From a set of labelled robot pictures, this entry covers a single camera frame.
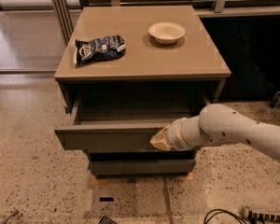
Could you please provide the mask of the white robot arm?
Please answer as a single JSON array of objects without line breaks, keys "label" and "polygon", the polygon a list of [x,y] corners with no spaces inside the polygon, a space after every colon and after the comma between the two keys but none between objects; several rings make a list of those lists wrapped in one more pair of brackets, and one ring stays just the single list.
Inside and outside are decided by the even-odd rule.
[{"label": "white robot arm", "polygon": [[160,150],[194,150],[199,147],[242,143],[280,162],[280,126],[250,119],[221,104],[205,106],[200,114],[174,120],[152,136]]}]

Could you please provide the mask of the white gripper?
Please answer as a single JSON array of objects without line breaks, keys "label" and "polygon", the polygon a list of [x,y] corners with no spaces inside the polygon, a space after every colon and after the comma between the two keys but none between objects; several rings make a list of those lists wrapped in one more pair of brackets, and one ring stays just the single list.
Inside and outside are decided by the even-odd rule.
[{"label": "white gripper", "polygon": [[177,119],[170,126],[165,126],[153,135],[149,143],[159,150],[191,150],[192,132],[190,128],[190,119]]}]

